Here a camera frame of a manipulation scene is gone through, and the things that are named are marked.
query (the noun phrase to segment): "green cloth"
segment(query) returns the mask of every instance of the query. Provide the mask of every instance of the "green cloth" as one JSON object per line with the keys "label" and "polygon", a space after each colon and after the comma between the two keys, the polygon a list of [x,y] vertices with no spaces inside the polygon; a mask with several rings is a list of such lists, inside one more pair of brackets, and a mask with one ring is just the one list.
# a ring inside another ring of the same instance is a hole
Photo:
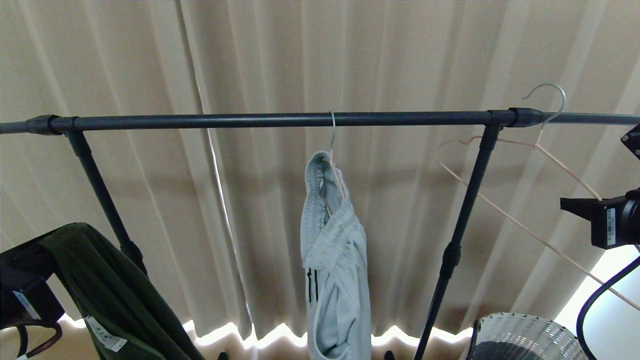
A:
{"label": "green cloth", "polygon": [[127,340],[114,352],[87,326],[101,359],[201,359],[169,305],[136,265],[88,224],[65,225],[40,240],[83,317]]}

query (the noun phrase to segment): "white care label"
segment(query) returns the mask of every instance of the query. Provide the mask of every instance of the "white care label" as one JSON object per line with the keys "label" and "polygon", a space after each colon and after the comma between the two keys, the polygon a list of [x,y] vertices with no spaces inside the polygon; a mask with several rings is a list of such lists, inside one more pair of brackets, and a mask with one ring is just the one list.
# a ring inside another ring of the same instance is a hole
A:
{"label": "white care label", "polygon": [[616,244],[616,208],[607,209],[607,246]]}
{"label": "white care label", "polygon": [[36,309],[33,308],[33,305],[31,305],[31,303],[29,302],[29,299],[27,299],[27,297],[24,296],[23,293],[14,290],[13,294],[18,299],[18,301],[22,304],[22,306],[24,306],[24,309],[26,309],[26,311],[29,313],[29,315],[31,315],[31,317],[34,320],[42,319],[40,317],[40,314],[38,314],[38,311],[36,311]]}
{"label": "white care label", "polygon": [[95,337],[109,350],[118,352],[127,343],[126,339],[111,335],[93,316],[87,316],[84,321],[91,327]]}

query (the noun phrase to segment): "clothes rack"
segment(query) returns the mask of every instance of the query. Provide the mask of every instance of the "clothes rack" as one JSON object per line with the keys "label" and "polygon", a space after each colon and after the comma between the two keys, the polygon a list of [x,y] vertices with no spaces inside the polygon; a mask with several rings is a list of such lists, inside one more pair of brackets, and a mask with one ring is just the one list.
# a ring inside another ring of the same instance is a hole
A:
{"label": "clothes rack", "polygon": [[[477,197],[484,172],[491,157],[498,134],[503,127],[528,127],[541,124],[555,113],[530,108],[510,108],[488,111],[440,111],[440,112],[386,112],[386,113],[334,113],[336,126],[437,126],[437,125],[485,125],[480,151],[472,171],[458,221],[451,242],[442,256],[440,275],[431,299],[429,313],[414,360],[422,359],[427,340],[434,326],[449,279],[460,262],[461,241]],[[636,125],[640,115],[613,115],[599,113],[561,113],[553,124],[608,124]],[[232,115],[145,115],[113,117],[59,117],[42,115],[24,122],[0,124],[0,134],[33,133],[40,135],[66,135],[80,159],[93,190],[100,201],[109,223],[120,243],[122,252],[134,261],[143,272],[142,253],[131,241],[113,204],[100,171],[93,160],[83,131],[124,129],[193,129],[240,127],[301,127],[333,126],[330,113],[275,113]]]}

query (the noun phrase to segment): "clothing tag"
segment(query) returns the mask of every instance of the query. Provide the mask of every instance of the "clothing tag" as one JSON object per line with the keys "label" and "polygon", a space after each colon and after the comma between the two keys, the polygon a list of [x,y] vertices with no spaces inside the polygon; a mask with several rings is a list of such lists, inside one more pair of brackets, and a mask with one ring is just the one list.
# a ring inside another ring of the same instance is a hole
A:
{"label": "clothing tag", "polygon": [[13,294],[15,295],[16,298],[18,298],[18,301],[22,304],[22,306],[24,306],[24,308],[27,310],[27,312],[29,313],[29,315],[31,315],[32,318],[34,318],[35,320],[42,319],[40,317],[40,314],[38,314],[38,311],[36,311],[36,309],[33,308],[33,305],[31,305],[31,303],[29,302],[29,299],[27,299],[27,297],[24,296],[23,293],[14,290]]}
{"label": "clothing tag", "polygon": [[127,343],[126,339],[111,335],[93,316],[87,316],[84,321],[91,327],[95,337],[109,350],[118,352]]}
{"label": "clothing tag", "polygon": [[607,246],[616,244],[616,208],[607,209]]}

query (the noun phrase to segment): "silver metal hook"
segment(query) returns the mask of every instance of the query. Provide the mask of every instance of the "silver metal hook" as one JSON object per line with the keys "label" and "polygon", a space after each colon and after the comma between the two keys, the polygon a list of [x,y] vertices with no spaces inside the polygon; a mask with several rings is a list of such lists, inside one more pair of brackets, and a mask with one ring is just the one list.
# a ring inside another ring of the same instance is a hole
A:
{"label": "silver metal hook", "polygon": [[560,109],[559,109],[555,114],[551,115],[551,116],[549,117],[549,119],[545,120],[545,121],[542,123],[542,127],[541,127],[541,129],[543,129],[543,128],[545,127],[545,124],[546,124],[547,122],[550,122],[551,120],[553,120],[553,119],[555,119],[556,117],[558,117],[558,115],[562,114],[562,112],[563,112],[563,110],[564,110],[564,104],[565,104],[565,102],[566,102],[566,94],[565,94],[564,90],[563,90],[560,86],[558,86],[558,85],[556,85],[556,84],[552,84],[552,83],[544,83],[544,84],[540,84],[540,85],[538,85],[538,86],[534,87],[534,88],[533,88],[533,90],[531,90],[531,91],[529,92],[529,95],[527,95],[527,96],[523,97],[523,98],[522,98],[522,100],[526,100],[526,99],[528,99],[528,98],[529,98],[529,97],[530,97],[530,96],[531,96],[531,95],[532,95],[532,94],[533,94],[533,93],[534,93],[538,88],[543,87],[543,86],[553,86],[554,88],[558,89],[558,90],[560,91],[560,94],[562,94],[562,105],[560,105]]}
{"label": "silver metal hook", "polygon": [[331,153],[333,154],[333,141],[335,140],[335,115],[331,111],[331,119],[333,120],[333,134],[331,135]]}

